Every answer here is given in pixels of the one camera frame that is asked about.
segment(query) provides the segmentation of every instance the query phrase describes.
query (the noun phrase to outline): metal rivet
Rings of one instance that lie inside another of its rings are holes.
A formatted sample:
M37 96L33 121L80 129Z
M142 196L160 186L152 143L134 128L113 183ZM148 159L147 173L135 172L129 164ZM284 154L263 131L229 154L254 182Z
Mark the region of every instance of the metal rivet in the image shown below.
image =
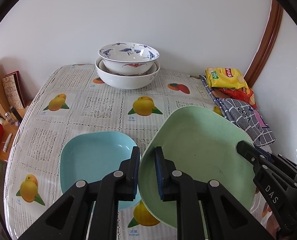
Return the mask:
M218 186L219 186L219 182L218 182L217 180L215 180L215 179L212 179L212 180L210 181L210 185L211 185L212 187L218 187Z
M75 183L76 187L84 187L85 186L85 181L84 180L79 180Z
M178 170L174 170L174 171L172 171L172 175L174 177L179 177L179 176L182 176L182 172L181 171L178 171Z
M123 171L116 171L113 173L114 177L122 177L123 176Z

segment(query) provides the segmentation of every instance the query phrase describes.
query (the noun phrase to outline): book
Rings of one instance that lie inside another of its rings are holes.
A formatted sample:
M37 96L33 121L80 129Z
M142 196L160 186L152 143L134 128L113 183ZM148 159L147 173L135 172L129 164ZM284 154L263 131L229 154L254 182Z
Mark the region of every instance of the book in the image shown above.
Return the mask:
M16 109L25 108L19 72L15 71L6 75L2 78L2 83L10 106L14 106Z

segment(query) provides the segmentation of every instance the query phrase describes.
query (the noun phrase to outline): folded cloth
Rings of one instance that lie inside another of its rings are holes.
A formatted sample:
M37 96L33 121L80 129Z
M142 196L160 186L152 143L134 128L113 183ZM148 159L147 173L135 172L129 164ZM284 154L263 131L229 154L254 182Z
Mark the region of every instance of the folded cloth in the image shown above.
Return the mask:
M273 132L256 109L236 99L216 98L212 94L212 88L207 84L206 77L200 75L200 79L210 98L220 108L223 117L247 132L255 145L261 147L275 142Z

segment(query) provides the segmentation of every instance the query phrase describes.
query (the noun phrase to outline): brown wooden trim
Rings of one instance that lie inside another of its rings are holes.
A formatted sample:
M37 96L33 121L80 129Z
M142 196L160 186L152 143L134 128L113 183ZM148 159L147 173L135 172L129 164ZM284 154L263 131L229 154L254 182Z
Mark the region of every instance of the brown wooden trim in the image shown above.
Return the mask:
M267 62L281 26L282 16L283 7L276 0L272 0L271 12L263 38L250 68L244 76L249 87L252 87L255 84Z

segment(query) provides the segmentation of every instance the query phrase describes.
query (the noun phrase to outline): white ceramic bowl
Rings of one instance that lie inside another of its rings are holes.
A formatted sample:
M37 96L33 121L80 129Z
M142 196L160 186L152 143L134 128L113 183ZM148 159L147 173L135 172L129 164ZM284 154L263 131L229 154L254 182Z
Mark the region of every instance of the white ceramic bowl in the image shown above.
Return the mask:
M156 49L135 42L119 42L99 49L108 70L123 76L142 75L160 56Z
M142 76L120 76L108 72L102 58L95 61L99 77L111 87L120 89L138 89L150 84L160 71L160 63L156 60L151 68Z

